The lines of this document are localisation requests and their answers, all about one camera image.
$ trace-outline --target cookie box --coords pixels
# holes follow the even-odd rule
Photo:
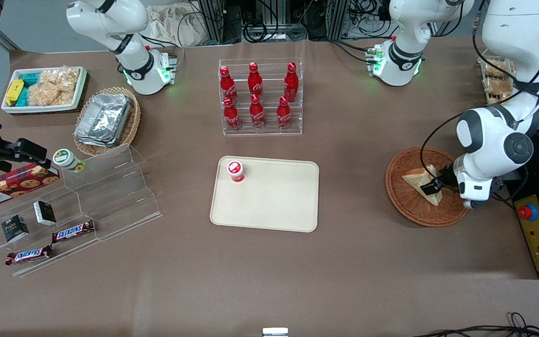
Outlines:
[[[0,203],[59,181],[58,171],[28,164],[0,175]]]

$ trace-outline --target white cloth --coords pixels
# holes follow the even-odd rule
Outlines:
[[[203,26],[203,15],[200,13],[199,3],[196,1],[191,1],[190,4],[177,2],[163,6],[150,5],[147,6],[147,12],[149,13],[150,37],[152,38],[170,41],[185,47],[200,45],[209,39]],[[188,15],[180,23],[185,15],[193,12],[199,13]]]

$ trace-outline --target aluminum foil container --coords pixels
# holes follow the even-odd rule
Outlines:
[[[115,147],[128,119],[130,105],[130,99],[122,94],[96,95],[86,107],[73,135],[83,144]]]

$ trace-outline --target jar lid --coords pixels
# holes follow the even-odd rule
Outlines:
[[[68,149],[59,149],[53,154],[53,162],[59,166],[68,166],[74,160],[74,154]]]
[[[242,174],[242,164],[238,160],[233,160],[228,163],[227,170],[231,176],[239,176]]]

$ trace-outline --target teal snack package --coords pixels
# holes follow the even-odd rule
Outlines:
[[[22,91],[20,92],[20,96],[18,97],[18,101],[15,103],[15,106],[17,107],[28,107],[28,88],[24,87]]]
[[[36,84],[39,81],[40,76],[41,74],[39,73],[23,74],[22,81],[24,81],[24,86],[31,86],[33,84]]]

